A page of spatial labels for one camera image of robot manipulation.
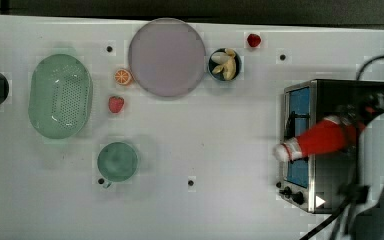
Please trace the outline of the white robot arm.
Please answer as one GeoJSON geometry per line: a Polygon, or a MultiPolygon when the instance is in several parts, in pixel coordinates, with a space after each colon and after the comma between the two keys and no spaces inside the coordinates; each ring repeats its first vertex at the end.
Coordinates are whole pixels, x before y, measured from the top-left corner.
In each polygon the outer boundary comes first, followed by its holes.
{"type": "Polygon", "coordinates": [[[351,240],[384,240],[384,113],[367,125],[360,145],[361,182],[369,191],[357,208],[351,240]]]}

